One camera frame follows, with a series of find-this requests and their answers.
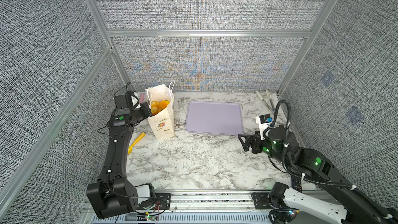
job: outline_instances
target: textured wall panel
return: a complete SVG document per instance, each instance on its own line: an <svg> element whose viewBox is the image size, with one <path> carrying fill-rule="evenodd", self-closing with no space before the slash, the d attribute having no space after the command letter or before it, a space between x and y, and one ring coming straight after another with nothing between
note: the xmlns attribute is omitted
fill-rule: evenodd
<svg viewBox="0 0 398 224"><path fill-rule="evenodd" d="M1 223L77 222L107 151L108 138L96 130L109 120L121 86L108 58Z"/></svg>
<svg viewBox="0 0 398 224"><path fill-rule="evenodd" d="M97 0L109 28L310 29L325 0Z"/></svg>
<svg viewBox="0 0 398 224"><path fill-rule="evenodd" d="M339 0L283 98L307 147L398 207L398 0Z"/></svg>
<svg viewBox="0 0 398 224"><path fill-rule="evenodd" d="M84 0L1 0L0 189L100 56Z"/></svg>
<svg viewBox="0 0 398 224"><path fill-rule="evenodd" d="M302 38L114 38L137 90L176 80L175 90L276 90Z"/></svg>

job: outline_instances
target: vent grille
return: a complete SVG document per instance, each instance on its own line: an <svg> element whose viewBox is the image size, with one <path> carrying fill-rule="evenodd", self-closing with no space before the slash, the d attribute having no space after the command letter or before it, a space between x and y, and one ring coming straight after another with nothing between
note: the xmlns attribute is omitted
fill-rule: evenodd
<svg viewBox="0 0 398 224"><path fill-rule="evenodd" d="M93 224L114 224L117 217L106 219L93 218ZM159 216L156 223L268 223L268 212L253 213L164 213ZM117 223L141 223L141 221L125 221L125 215L122 214L117 219Z"/></svg>

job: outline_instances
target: lavender tray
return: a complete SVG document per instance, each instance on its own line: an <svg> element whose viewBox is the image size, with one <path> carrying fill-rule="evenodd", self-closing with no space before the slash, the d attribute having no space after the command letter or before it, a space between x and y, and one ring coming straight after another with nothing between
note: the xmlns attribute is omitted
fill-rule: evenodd
<svg viewBox="0 0 398 224"><path fill-rule="evenodd" d="M242 134L242 114L236 103L191 101L188 105L187 132Z"/></svg>

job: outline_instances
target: paper bag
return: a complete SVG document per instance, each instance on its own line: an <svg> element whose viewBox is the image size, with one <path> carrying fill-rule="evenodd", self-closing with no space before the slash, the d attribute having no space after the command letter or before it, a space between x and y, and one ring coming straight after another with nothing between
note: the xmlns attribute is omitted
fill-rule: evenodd
<svg viewBox="0 0 398 224"><path fill-rule="evenodd" d="M156 114L155 116L149 117L148 122L152 128L153 133L157 140L162 140L165 138L170 138L175 136L174 132L174 94L172 92L174 88L170 89L169 87L162 84L156 87L149 87L145 91L147 92L147 97L150 102L152 101L162 101L167 100L170 101L169 105L163 109L161 112Z"/></svg>

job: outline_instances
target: orange fruit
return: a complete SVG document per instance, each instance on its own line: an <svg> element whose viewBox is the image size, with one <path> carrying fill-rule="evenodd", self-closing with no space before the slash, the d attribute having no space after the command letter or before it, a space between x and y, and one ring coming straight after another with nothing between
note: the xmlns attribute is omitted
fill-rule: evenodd
<svg viewBox="0 0 398 224"><path fill-rule="evenodd" d="M158 114L161 110L157 107L152 107L151 112L152 115L155 116L156 114Z"/></svg>
<svg viewBox="0 0 398 224"><path fill-rule="evenodd" d="M170 101L161 101L160 106L162 109L166 109L166 107L169 105Z"/></svg>
<svg viewBox="0 0 398 224"><path fill-rule="evenodd" d="M158 102L158 101L152 101L152 102L150 103L151 109L154 108L154 107L159 108L158 105L160 105L160 102Z"/></svg>

